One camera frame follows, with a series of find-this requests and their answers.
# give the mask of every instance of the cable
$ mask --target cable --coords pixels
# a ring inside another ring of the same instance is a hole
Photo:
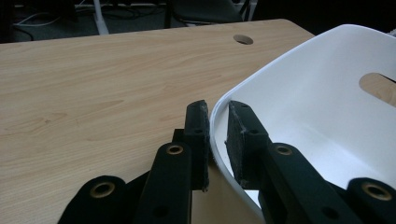
[[[113,6],[110,4],[103,4],[101,6],[102,9],[102,14],[105,18],[110,19],[110,20],[136,20],[141,17],[146,17],[149,15],[156,15],[156,14],[161,14],[164,12],[164,8],[161,8],[161,5],[155,5],[154,9],[152,9],[148,13],[144,13],[141,10],[141,8],[151,8],[152,6]],[[76,12],[79,16],[88,16],[94,13],[94,8],[93,6],[91,8],[86,8],[84,7],[83,9],[80,9],[82,7],[76,7]],[[115,13],[111,13],[112,11],[125,11],[131,13],[131,15],[125,16],[125,15],[119,15]]]
[[[59,20],[61,18],[61,17],[58,17],[58,18],[56,18],[53,21],[49,21],[49,22],[45,22],[45,23],[41,23],[41,24],[24,24],[24,22],[29,21],[32,18],[37,17],[37,16],[41,16],[41,15],[50,15],[50,14],[48,12],[39,12],[39,13],[36,13],[36,14],[34,14],[32,16],[29,16],[28,18],[26,18],[26,19],[24,19],[24,20],[22,20],[22,21],[20,21],[18,23],[14,23],[13,25],[14,26],[25,26],[25,27],[45,26],[45,25],[50,25],[50,24],[56,22],[57,20]]]
[[[24,33],[24,34],[26,34],[26,35],[29,35],[30,41],[34,41],[34,40],[35,40],[35,38],[33,37],[33,35],[30,34],[29,32],[24,31],[24,30],[22,30],[22,29],[20,29],[20,28],[18,28],[18,27],[16,27],[16,26],[14,26],[13,28],[14,28],[14,30],[16,30],[16,31],[19,31],[19,32],[21,32],[21,33]]]

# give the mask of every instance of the screw hole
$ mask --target screw hole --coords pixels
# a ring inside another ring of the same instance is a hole
[[[166,153],[170,155],[177,155],[180,154],[182,151],[183,151],[183,147],[177,145],[170,146],[166,149]]]
[[[169,213],[169,209],[166,206],[158,206],[152,211],[152,215],[155,217],[166,217]]]
[[[364,192],[366,192],[366,194],[370,195],[375,199],[381,201],[390,201],[392,199],[392,195],[386,189],[383,189],[377,184],[364,183],[361,187],[363,188]]]
[[[335,211],[334,209],[332,209],[330,207],[323,207],[322,213],[329,219],[338,219],[339,218],[337,211]]]
[[[277,147],[276,152],[281,155],[285,155],[285,156],[289,156],[289,155],[293,154],[293,151],[291,151],[291,149],[287,148],[287,147]]]
[[[93,198],[105,198],[106,196],[110,195],[115,188],[116,186],[114,185],[114,183],[102,182],[96,184],[93,188],[91,188],[90,194]]]

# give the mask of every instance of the wood grain surface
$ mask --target wood grain surface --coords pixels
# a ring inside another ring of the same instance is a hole
[[[364,91],[396,107],[396,82],[394,80],[379,73],[369,73],[361,78],[359,84]]]
[[[212,108],[311,37],[276,20],[0,45],[0,223],[56,223],[90,179],[142,175],[187,104]],[[210,178],[192,223],[260,221],[214,164]]]

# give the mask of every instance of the white plastic bin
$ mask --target white plastic bin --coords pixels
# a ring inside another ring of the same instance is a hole
[[[396,188],[396,107],[360,87],[379,73],[396,80],[396,38],[356,25],[318,35],[224,94],[210,118],[217,164],[257,213],[257,192],[233,179],[224,144],[230,100],[250,105],[273,142],[297,147],[321,175],[342,188],[371,177]]]

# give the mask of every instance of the bin handle cutout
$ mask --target bin handle cutout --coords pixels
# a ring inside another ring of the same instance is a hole
[[[368,73],[361,78],[359,85],[374,97],[396,107],[395,80],[379,73]]]

